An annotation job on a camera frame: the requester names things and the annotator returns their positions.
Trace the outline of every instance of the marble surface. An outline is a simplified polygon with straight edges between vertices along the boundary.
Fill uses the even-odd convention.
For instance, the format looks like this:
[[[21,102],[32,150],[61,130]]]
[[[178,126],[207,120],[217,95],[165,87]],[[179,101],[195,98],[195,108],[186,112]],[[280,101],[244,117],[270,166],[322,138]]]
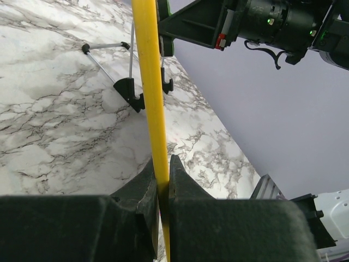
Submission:
[[[0,0],[0,194],[110,194],[144,167],[145,112],[80,51],[129,42],[131,21],[112,0]],[[115,80],[128,76],[127,50],[92,54]],[[214,197],[248,198],[259,175],[178,61],[165,68],[175,82],[164,95],[169,156]],[[137,60],[133,77],[139,94]]]

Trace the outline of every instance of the black bracket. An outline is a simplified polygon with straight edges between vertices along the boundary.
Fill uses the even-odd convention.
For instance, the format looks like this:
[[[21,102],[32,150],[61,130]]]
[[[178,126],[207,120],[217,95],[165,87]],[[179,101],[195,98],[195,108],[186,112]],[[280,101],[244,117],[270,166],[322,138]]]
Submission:
[[[140,94],[140,98],[135,96],[135,79],[134,78],[122,78],[117,81],[113,87],[116,91],[125,99],[132,108],[139,113],[142,109],[145,109],[143,93]]]
[[[165,68],[161,67],[161,81],[163,83],[163,91],[165,94],[173,91],[173,79],[171,78],[168,83],[165,81]]]

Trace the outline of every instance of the black clip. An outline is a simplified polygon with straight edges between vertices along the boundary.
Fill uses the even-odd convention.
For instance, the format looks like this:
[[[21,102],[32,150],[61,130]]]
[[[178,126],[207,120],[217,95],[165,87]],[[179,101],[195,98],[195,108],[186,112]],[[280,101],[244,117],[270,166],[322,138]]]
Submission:
[[[113,87],[137,113],[146,108],[143,93],[139,99],[135,96],[135,79],[122,78]]]
[[[161,67],[161,82],[165,94],[169,94],[169,92],[173,91],[173,79],[171,78],[168,83],[165,82],[165,68],[163,67]]]

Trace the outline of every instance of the red tab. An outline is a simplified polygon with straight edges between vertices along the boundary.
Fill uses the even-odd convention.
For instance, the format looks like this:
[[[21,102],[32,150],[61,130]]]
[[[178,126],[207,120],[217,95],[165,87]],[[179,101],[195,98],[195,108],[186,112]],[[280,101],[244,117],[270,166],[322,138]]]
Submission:
[[[221,42],[222,40],[224,40],[225,37],[226,37],[225,34],[219,34],[218,39],[217,39],[217,42],[216,42],[216,47],[215,47],[216,49],[222,50],[222,47],[220,46],[220,42]]]

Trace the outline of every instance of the yellow rod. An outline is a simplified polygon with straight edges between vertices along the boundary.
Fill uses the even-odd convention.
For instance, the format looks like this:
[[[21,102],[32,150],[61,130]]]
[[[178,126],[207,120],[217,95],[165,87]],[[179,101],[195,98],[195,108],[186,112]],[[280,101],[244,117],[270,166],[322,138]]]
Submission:
[[[168,219],[169,163],[167,158],[163,88],[160,73],[160,50],[157,6],[155,0],[132,0],[133,18],[141,68],[158,198],[163,224],[167,262],[170,262]]]

